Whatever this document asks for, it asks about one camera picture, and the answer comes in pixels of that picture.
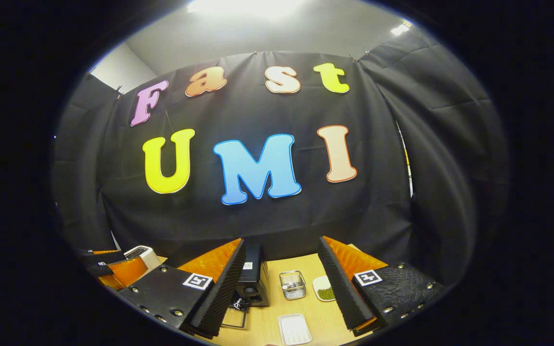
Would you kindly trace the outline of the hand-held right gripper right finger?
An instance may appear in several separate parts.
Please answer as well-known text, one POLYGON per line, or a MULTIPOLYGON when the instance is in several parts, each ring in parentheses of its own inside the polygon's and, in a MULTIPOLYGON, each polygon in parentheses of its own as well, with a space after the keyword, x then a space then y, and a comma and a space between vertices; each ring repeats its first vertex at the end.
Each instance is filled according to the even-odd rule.
POLYGON ((413 318, 443 293, 443 285, 406 261, 385 263, 321 236, 317 254, 348 330, 359 336, 413 318))

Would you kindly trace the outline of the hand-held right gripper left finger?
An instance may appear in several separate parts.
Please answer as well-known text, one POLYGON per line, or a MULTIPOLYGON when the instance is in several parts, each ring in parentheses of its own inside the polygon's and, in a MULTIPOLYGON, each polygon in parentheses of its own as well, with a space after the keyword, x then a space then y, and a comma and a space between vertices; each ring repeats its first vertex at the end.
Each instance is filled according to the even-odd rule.
POLYGON ((171 329, 215 337, 246 258, 234 239, 188 261, 167 259, 118 294, 126 304, 171 329))

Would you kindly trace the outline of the black electric oven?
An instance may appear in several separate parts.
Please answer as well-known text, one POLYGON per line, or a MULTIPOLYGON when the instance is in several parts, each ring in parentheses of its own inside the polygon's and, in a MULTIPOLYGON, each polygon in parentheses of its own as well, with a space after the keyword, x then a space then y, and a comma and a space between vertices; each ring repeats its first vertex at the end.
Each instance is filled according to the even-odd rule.
POLYGON ((250 308, 268 307, 270 305, 268 281, 268 265, 262 246, 257 243, 247 243, 242 273, 221 326, 245 329, 250 308))

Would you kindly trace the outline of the white divided plate with beans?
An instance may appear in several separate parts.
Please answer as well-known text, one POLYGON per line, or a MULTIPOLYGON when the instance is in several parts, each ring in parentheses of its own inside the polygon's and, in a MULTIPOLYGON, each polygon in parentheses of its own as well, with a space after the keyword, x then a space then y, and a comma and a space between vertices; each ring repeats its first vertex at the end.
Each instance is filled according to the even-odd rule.
POLYGON ((315 278, 312 281, 312 287, 314 289, 315 296, 319 300, 323 302, 336 300, 332 285, 330 284, 329 278, 326 275, 315 278))

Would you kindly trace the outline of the white toaster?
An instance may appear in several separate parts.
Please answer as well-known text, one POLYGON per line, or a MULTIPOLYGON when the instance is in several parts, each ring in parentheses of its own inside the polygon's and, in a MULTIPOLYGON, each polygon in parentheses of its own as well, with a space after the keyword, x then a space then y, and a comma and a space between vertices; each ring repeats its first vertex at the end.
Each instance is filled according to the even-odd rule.
POLYGON ((148 270, 156 269, 162 264, 162 261, 156 255, 156 252, 154 252, 154 250, 149 246, 139 245, 133 247, 132 249, 124 252, 124 255, 128 260, 141 258, 141 261, 143 261, 148 270))

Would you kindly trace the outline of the white ribbed tray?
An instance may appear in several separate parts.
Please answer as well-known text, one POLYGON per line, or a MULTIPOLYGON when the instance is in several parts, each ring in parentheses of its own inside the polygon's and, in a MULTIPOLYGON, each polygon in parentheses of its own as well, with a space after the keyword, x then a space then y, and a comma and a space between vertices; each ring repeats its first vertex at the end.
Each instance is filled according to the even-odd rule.
POLYGON ((295 313, 277 318, 281 340, 286 346, 298 346, 310 343, 313 338, 303 314, 295 313))

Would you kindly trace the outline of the black backdrop cloth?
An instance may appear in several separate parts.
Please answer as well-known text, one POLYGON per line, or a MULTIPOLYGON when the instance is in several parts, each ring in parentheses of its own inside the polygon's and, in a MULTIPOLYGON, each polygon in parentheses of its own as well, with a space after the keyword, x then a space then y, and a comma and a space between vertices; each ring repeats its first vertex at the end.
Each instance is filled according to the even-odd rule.
POLYGON ((122 96, 79 86, 53 144, 53 198, 77 249, 187 261, 244 238, 277 260, 326 235, 444 285, 492 233, 510 179, 490 96, 424 39, 356 62, 242 53, 122 96))

